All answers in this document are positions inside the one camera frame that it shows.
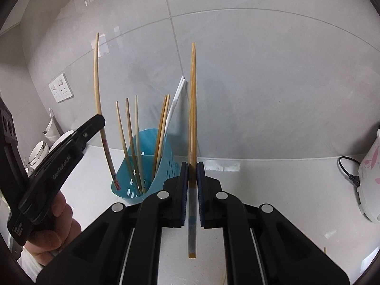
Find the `left human hand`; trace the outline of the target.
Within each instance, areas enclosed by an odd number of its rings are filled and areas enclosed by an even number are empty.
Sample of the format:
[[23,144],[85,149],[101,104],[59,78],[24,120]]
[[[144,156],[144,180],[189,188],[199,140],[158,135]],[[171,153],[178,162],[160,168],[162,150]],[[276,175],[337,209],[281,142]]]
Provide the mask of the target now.
[[43,266],[54,259],[53,252],[61,252],[82,231],[61,191],[55,196],[50,211],[53,225],[48,229],[34,232],[25,244],[28,252]]

